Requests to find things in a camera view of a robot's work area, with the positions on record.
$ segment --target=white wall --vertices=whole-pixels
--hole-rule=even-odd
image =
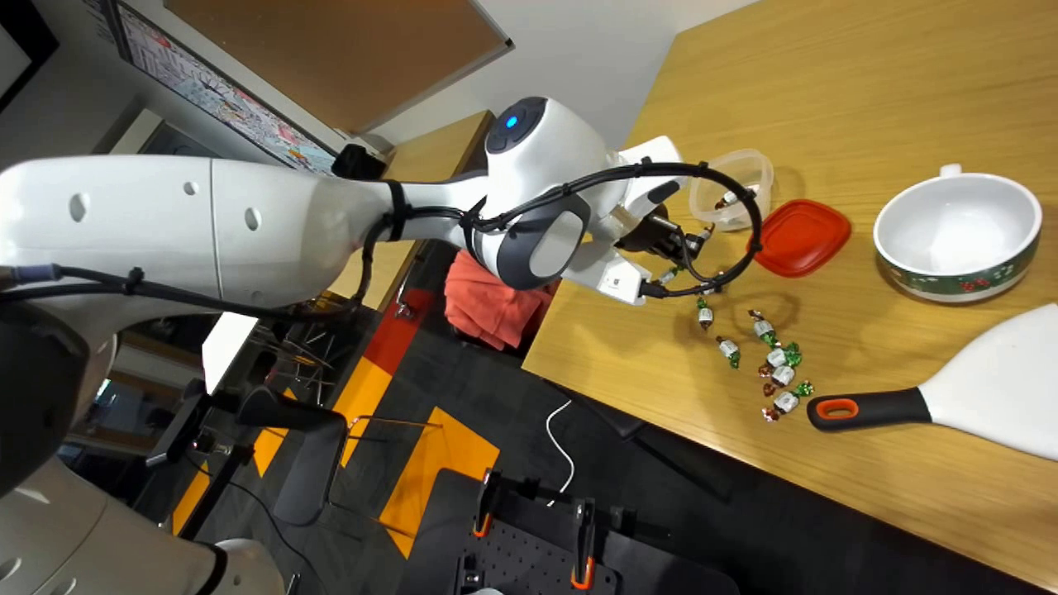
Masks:
[[[219,156],[272,161],[258,145],[121,64],[78,0],[32,0],[32,7],[61,49],[0,113],[0,168],[39,156],[95,153],[140,105]]]
[[[167,0],[127,0],[131,9],[140,9],[147,19],[151,19],[159,31],[167,31],[170,37],[175,37],[179,42],[191,48],[204,64],[213,64],[215,70],[223,70],[227,78],[236,78],[237,87],[245,87],[251,95],[258,95],[265,105],[272,105],[276,113],[280,113],[288,124],[296,124],[299,129],[305,129],[308,135],[314,135],[322,145],[329,148],[345,148],[351,142],[351,135],[345,135],[340,129],[330,129],[329,124],[322,124],[318,115],[305,113],[296,99],[288,99],[283,92],[278,92],[267,78],[261,78],[255,70],[243,65],[233,54],[224,54],[223,48],[215,48],[210,37],[202,37],[196,26],[187,26],[185,19],[179,19]]]
[[[373,131],[402,142],[480,108],[553,95],[581,113],[606,142],[627,135],[672,40],[750,0],[480,0],[516,42],[466,78]]]

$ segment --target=wire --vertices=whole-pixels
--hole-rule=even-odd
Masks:
[[[364,249],[362,249],[362,281],[357,281],[357,290],[354,290],[354,305],[364,305],[368,298],[368,286],[369,286],[369,268],[373,268],[373,245],[378,237],[394,224],[391,216],[383,216],[380,222],[373,222],[364,235]]]
[[[159,298],[159,302],[179,302],[191,308],[213,308],[213,310],[237,310],[249,318],[267,318],[267,321],[337,321],[351,318],[351,310],[272,310],[272,308],[251,308],[251,305],[236,305],[236,302],[219,302],[210,296],[156,286],[141,279],[141,268],[131,268],[129,279],[105,275],[105,272],[88,272],[88,268],[63,268],[57,264],[63,279],[82,279],[88,286],[46,286],[46,289],[25,289],[25,290],[3,290],[0,305],[17,305],[17,302],[35,302],[35,298],[71,298],[71,296],[129,296],[129,298]]]
[[[568,411],[572,400],[559,404],[547,420],[542,420],[542,429],[550,434],[553,445],[559,451],[559,456],[564,460],[568,474],[564,474],[564,484],[559,487],[559,494],[564,494],[575,478],[575,460],[568,456],[568,451],[561,451],[561,444],[556,440],[556,417],[561,417],[561,411]]]
[[[265,428],[261,434],[272,434],[272,435],[280,435],[280,440],[288,435],[288,429],[278,429],[278,428]]]
[[[185,456],[185,460],[187,460],[197,474],[204,474],[210,478],[215,478],[215,474],[213,474],[210,466],[196,464],[191,456]],[[249,487],[236,484],[236,478],[227,478],[227,487],[236,487],[237,494],[245,494],[249,501],[255,501],[255,502],[261,505],[261,512],[265,512],[276,540],[278,540],[314,578],[322,578],[318,567],[280,532],[280,526],[278,526],[278,519],[272,515],[267,502],[265,502],[258,494],[251,494]]]
[[[593,171],[593,177],[581,177],[575,183],[564,183],[564,185],[556,185],[550,188],[547,195],[525,201],[525,204],[516,204],[510,211],[500,211],[493,220],[476,220],[474,227],[476,233],[486,233],[486,235],[496,235],[496,233],[505,233],[520,216],[534,211],[534,209],[550,209],[550,204],[559,204],[559,201],[568,201],[575,197],[579,192],[588,192],[596,185],[606,185],[606,183],[621,183],[621,180],[660,180],[660,177],[682,177],[682,180],[711,180],[719,185],[723,185],[750,216],[750,240],[748,240],[748,250],[742,255],[739,264],[719,272],[715,279],[704,279],[693,272],[693,279],[704,279],[690,289],[666,289],[657,281],[647,281],[643,289],[643,296],[647,298],[689,298],[689,296],[707,296],[707,290],[721,290],[723,286],[730,286],[739,275],[745,275],[754,260],[754,255],[762,250],[762,209],[754,201],[754,192],[745,188],[742,183],[733,183],[730,177],[719,171],[719,168],[707,168],[707,161],[634,161],[634,164],[614,164],[614,168],[601,168],[601,171]]]

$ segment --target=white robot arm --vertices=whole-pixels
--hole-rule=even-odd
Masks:
[[[236,547],[233,556],[215,556],[175,542],[54,460],[71,420],[105,377],[116,331],[171,314],[267,314],[305,305],[337,279],[351,250],[369,255],[373,240],[391,237],[466,249],[512,289],[564,275],[638,305],[657,296],[657,286],[614,245],[657,211],[678,177],[715,180],[758,211],[750,192],[728,177],[678,164],[669,139],[610,153],[553,99],[505,108],[486,135],[486,161],[486,177],[448,185],[314,180],[276,164],[159,156],[44,159],[6,168],[0,595],[71,578],[78,583],[76,593],[196,593],[204,583],[215,593],[280,590],[276,572],[245,577],[267,570],[258,567],[258,550]],[[693,296],[721,289],[745,264]],[[94,524],[57,526],[57,508]],[[159,553],[167,572],[131,570],[120,556],[147,550]]]

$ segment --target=wall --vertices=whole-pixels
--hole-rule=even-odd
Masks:
[[[39,156],[86,156],[105,148],[120,124],[151,105],[170,126],[219,156],[265,161],[267,156],[191,108],[167,87],[116,55],[78,0],[35,0],[61,37],[61,49],[0,113],[0,168]]]
[[[351,135],[345,135],[340,129],[325,126],[314,113],[308,113],[305,105],[292,104],[283,92],[278,92],[276,87],[267,87],[258,74],[251,74],[249,65],[243,65],[236,55],[227,55],[223,48],[215,48],[213,40],[204,40],[197,31],[191,31],[185,19],[179,19],[167,0],[127,0],[131,9],[140,9],[147,19],[151,19],[159,31],[167,31],[170,37],[175,37],[179,42],[191,48],[204,64],[213,64],[219,74],[224,74],[227,78],[236,78],[243,88],[249,88],[251,95],[258,95],[265,105],[272,105],[276,113],[280,113],[288,124],[296,124],[299,129],[305,129],[308,135],[314,135],[322,145],[330,145],[335,153],[345,148],[348,142],[354,142]]]
[[[476,0],[167,0],[167,7],[299,105],[351,131],[380,126],[505,54],[505,37]]]
[[[750,0],[480,0],[512,54],[378,126],[387,142],[524,95],[556,95],[621,145],[672,40]]]

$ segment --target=spatula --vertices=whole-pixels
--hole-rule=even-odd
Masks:
[[[1058,305],[1007,318],[969,341],[926,384],[885,395],[818,396],[818,429],[944,424],[1058,460]]]

